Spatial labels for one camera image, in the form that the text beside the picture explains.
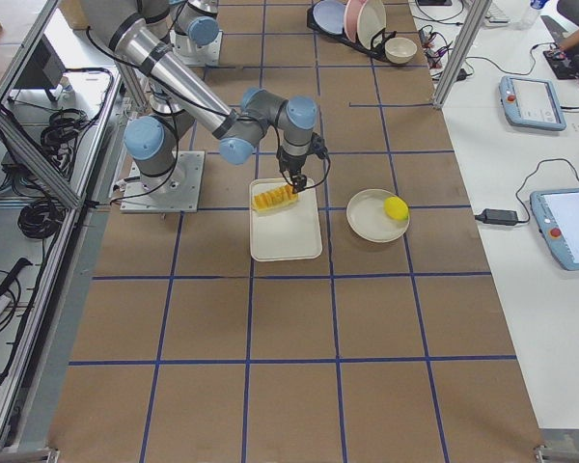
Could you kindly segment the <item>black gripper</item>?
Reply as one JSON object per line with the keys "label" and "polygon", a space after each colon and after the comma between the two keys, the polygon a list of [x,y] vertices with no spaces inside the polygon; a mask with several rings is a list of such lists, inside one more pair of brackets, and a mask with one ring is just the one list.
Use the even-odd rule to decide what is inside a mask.
{"label": "black gripper", "polygon": [[277,152],[279,169],[289,176],[289,179],[284,177],[285,188],[289,192],[300,193],[307,188],[308,178],[302,170],[307,157],[313,153],[314,148],[311,144],[303,146],[282,144],[279,147]]}

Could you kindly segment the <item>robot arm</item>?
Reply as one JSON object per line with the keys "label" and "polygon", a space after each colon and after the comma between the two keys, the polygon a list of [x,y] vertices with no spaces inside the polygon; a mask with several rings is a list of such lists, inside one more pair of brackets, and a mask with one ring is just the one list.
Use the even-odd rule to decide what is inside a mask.
{"label": "robot arm", "polygon": [[253,88],[236,112],[188,68],[172,49],[168,1],[83,1],[81,6],[96,38],[205,127],[219,141],[226,161],[244,163],[270,127],[283,132],[277,158],[296,193],[306,188],[302,167],[309,155],[329,161],[324,141],[315,133],[317,105],[311,98],[285,99]]}
{"label": "robot arm", "polygon": [[217,16],[217,1],[178,1],[172,11],[172,27],[178,53],[194,56],[200,49],[211,45],[220,32]]}

